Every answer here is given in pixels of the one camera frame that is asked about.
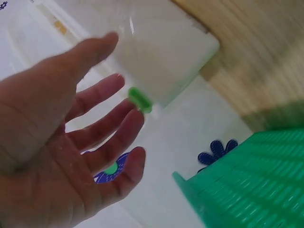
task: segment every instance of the finger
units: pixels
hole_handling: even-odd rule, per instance
[[[111,139],[94,152],[83,154],[82,156],[91,172],[98,173],[113,164],[133,143],[143,127],[143,123],[143,114],[137,110],[132,110]]]
[[[119,74],[115,74],[106,77],[94,86],[77,93],[73,106],[66,116],[66,122],[84,115],[99,103],[113,96],[123,86],[124,78]]]
[[[94,148],[107,139],[134,108],[131,102],[124,100],[101,120],[84,129],[68,133],[68,137],[81,152]]]
[[[133,149],[128,155],[123,172],[112,182],[98,185],[103,207],[124,199],[136,187],[143,177],[145,158],[143,148]]]
[[[77,84],[92,67],[114,51],[117,42],[118,35],[111,32],[103,38],[86,39],[68,52],[49,60],[54,60],[55,64],[62,66],[66,75]]]

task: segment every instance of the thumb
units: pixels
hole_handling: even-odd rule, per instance
[[[69,111],[77,83],[117,42],[115,33],[84,40],[0,82],[0,170],[14,170],[36,154]]]

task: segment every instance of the flower sticker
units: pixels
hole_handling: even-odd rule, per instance
[[[2,4],[0,4],[0,10],[3,10],[8,5],[8,1],[4,1]]]
[[[95,182],[97,184],[101,184],[114,180],[119,174],[123,172],[128,154],[129,153],[123,154],[117,159],[117,161],[110,168],[94,176]]]
[[[224,148],[223,143],[220,140],[215,140],[210,144],[210,149],[212,154],[207,152],[200,153],[198,156],[198,160],[203,165],[211,165],[216,162],[221,157],[225,156],[228,152],[232,151],[234,148],[238,146],[238,142],[234,139],[230,140],[226,148]]]

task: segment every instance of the white surface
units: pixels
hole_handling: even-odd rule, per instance
[[[1,59],[6,60],[9,55],[6,53],[10,51],[5,45],[0,44],[0,48]],[[1,61],[0,67],[4,68],[6,63]],[[87,87],[99,79],[96,74],[88,74],[81,87]],[[84,118],[77,119],[74,127],[86,126],[101,118],[121,99],[115,96],[106,104],[99,105]],[[201,228],[201,222],[171,174],[178,171],[184,178],[190,178],[202,168],[197,156],[202,151],[210,150],[211,141],[221,139],[226,143],[235,138],[241,142],[250,134],[218,93],[202,78],[197,78],[167,107],[157,122],[145,127],[134,143],[134,146],[141,145],[147,150],[144,178],[138,188],[120,204],[100,212],[77,228],[137,228],[138,223],[143,228]]]
[[[142,226],[119,203],[116,203],[75,228],[142,228]]]
[[[217,51],[218,41],[169,0],[42,0],[84,37],[114,30],[120,41],[104,65],[166,106]]]

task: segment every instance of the palm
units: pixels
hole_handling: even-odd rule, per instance
[[[71,56],[74,57],[75,53],[76,51],[72,50]],[[84,65],[87,69],[91,67],[87,63]],[[31,71],[0,84],[4,88],[0,90],[0,101],[11,91],[5,91],[6,87],[22,90],[24,88],[22,79],[28,80],[40,73],[38,64]],[[24,91],[23,96],[14,101],[5,97],[7,99],[5,102],[14,105],[14,108],[7,110],[6,116],[14,117],[15,125],[19,126],[16,131],[17,138],[19,134],[20,137],[27,139],[27,146],[22,147],[19,143],[3,152],[1,149],[8,148],[10,144],[9,141],[0,141],[0,146],[2,146],[0,171],[9,173],[0,175],[0,185],[5,186],[0,192],[0,227],[73,227],[102,208],[123,199],[142,178],[145,152],[143,148],[135,148],[128,156],[123,173],[114,181],[96,184],[93,180],[96,173],[106,169],[130,146],[143,125],[142,113],[136,111],[133,104],[127,100],[122,101],[96,123],[78,131],[65,132],[67,122],[84,115],[91,108],[115,94],[124,85],[123,78],[119,75],[110,76],[76,95],[73,92],[74,85],[68,80],[67,82],[62,86],[62,93],[58,93],[55,89],[57,85],[47,88],[50,91],[44,90],[48,96],[48,92],[52,93],[47,104],[61,107],[53,113],[41,107],[35,109],[37,105],[44,104],[39,104],[40,98],[35,97],[33,88],[30,92]],[[24,107],[27,95],[31,96],[31,102],[36,102],[35,106]],[[42,102],[46,102],[46,99],[48,97],[44,97]],[[69,111],[66,111],[67,106],[71,107]],[[31,122],[25,122],[23,119],[28,113],[37,118]],[[59,127],[53,128],[53,123],[56,123],[57,118],[62,114],[65,117],[59,120]],[[36,128],[37,125],[43,125],[46,128]],[[12,129],[14,124],[9,123],[7,126]],[[28,132],[24,134],[24,129],[33,130],[30,134]],[[98,149],[82,154],[102,143],[112,133],[115,133],[113,137]]]

